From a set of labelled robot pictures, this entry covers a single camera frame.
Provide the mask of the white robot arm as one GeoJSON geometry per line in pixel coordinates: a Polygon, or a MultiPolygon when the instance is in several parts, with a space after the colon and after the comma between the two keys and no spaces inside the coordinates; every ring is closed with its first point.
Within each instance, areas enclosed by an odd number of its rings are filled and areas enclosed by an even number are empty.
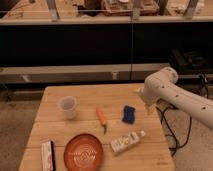
{"type": "Polygon", "coordinates": [[[213,101],[178,87],[177,80],[177,72],[164,67],[146,77],[138,95],[147,106],[163,99],[213,130],[213,101]]]}

